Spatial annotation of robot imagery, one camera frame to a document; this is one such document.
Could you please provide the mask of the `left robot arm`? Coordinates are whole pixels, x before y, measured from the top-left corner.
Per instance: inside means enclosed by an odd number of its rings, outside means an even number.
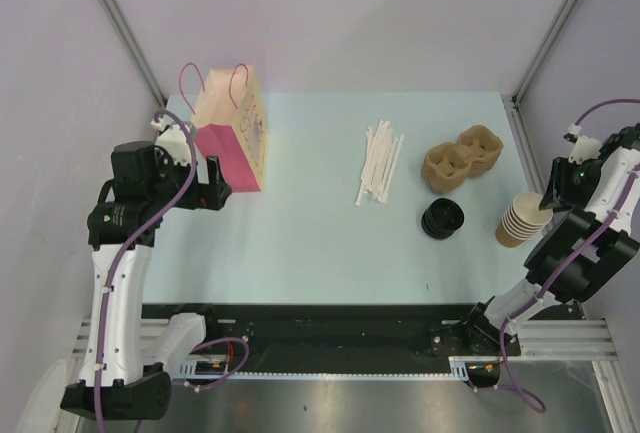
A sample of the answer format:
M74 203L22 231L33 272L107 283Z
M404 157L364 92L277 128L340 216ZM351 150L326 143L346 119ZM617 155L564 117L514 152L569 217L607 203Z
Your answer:
M61 407L102 423L159 420L184 359L194 348L214 350L221 329L201 314L177 313L142 346L142 297L155 234L169 208L218 211L232 189L217 157L207 157L208 180L201 183L192 161L180 163L149 141L116 146L111 165L113 177L87 220L94 269L88 344Z

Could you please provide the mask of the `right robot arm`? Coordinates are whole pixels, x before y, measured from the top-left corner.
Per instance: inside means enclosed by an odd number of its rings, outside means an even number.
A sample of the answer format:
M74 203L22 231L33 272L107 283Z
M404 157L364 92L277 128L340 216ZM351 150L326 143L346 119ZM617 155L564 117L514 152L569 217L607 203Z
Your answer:
M639 251L631 236L639 204L639 128L628 126L600 142L573 126L574 147L552 162L541 211L563 218L534 247L527 274L508 292L477 304L461 329L473 354L493 354L543 310L591 298Z

